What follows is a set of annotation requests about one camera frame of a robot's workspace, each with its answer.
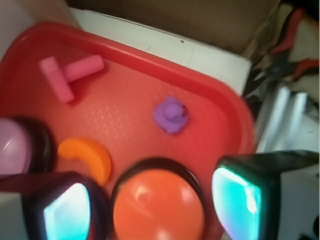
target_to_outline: orange button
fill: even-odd
[[[117,237],[129,239],[200,239],[205,225],[201,200],[179,175],[149,169],[132,176],[113,206]]]

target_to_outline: pliers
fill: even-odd
[[[296,82],[305,74],[319,72],[319,59],[304,59],[299,62],[289,62],[291,49],[295,45],[295,36],[298,25],[304,16],[302,8],[296,8],[287,16],[280,37],[275,46],[269,51],[273,55],[273,62],[264,71],[256,69],[248,77],[243,92],[245,98],[254,95],[262,85],[267,85],[283,77],[290,76]]]

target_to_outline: orange dome button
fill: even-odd
[[[67,138],[60,143],[58,155],[69,160],[79,160],[87,164],[92,177],[99,185],[104,185],[111,173],[111,158],[100,143],[87,138]]]
[[[200,239],[205,214],[184,178],[166,169],[147,169],[119,188],[113,222],[120,240]]]

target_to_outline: red plastic tray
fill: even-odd
[[[55,56],[63,66],[90,55],[101,55],[106,68],[72,82],[76,100],[60,103],[38,62]],[[166,96],[179,99],[189,110],[189,122],[175,135],[153,121],[155,106]],[[250,112],[222,82],[57,23],[41,23],[22,33],[0,64],[0,117],[16,115],[45,122],[57,144],[69,137],[87,137],[106,146],[113,167],[105,186],[109,194],[121,173],[141,159],[161,156],[181,162],[205,193],[210,215],[206,239],[219,239],[223,231],[211,195],[216,161],[254,148]],[[56,171],[66,170],[90,174],[80,162],[58,159]]]

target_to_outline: pink plastic toy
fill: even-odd
[[[61,68],[55,57],[51,56],[41,60],[39,66],[52,90],[63,103],[75,98],[69,87],[70,82],[96,73],[105,67],[100,55],[92,55]]]

